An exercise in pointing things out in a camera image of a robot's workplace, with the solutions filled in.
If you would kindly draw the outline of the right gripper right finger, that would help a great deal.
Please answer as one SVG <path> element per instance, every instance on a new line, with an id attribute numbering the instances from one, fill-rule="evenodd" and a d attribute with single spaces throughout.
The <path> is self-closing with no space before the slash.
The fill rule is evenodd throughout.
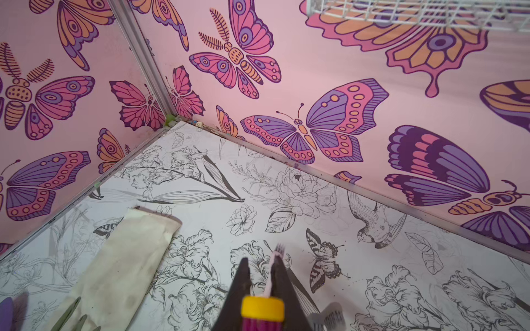
<path id="1" fill-rule="evenodd" d="M 291 280 L 288 278 L 285 267 L 284 289 L 281 299 L 284 302 L 284 321 L 282 330 L 284 331 L 312 331 L 310 324 L 302 310 Z"/>

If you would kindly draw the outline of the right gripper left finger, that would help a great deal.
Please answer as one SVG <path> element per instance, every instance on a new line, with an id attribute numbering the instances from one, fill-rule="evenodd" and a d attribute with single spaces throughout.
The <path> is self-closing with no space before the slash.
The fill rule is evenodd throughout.
<path id="1" fill-rule="evenodd" d="M 212 331 L 226 331 L 242 329 L 241 307 L 242 301 L 251 293 L 251 272 L 248 259 L 245 257 L 237 267 L 233 282 L 226 296 L 217 321 L 211 328 Z"/>

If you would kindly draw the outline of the grey toothbrush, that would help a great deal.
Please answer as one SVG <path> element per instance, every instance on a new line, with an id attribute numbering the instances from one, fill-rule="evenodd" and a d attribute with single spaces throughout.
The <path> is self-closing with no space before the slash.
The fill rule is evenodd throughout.
<path id="1" fill-rule="evenodd" d="M 313 330 L 346 330 L 346 321 L 342 305 L 338 302 L 330 303 L 321 313 L 312 313 L 307 319 Z"/>

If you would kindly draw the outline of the pink toothbrush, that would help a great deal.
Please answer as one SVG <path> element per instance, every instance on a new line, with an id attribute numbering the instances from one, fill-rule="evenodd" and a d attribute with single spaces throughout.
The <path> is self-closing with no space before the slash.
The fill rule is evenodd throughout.
<path id="1" fill-rule="evenodd" d="M 266 287 L 263 292 L 263 297 L 279 297 L 283 296 L 285 277 L 285 245 L 277 244 L 273 255 L 269 261 L 269 276 L 266 282 Z"/>

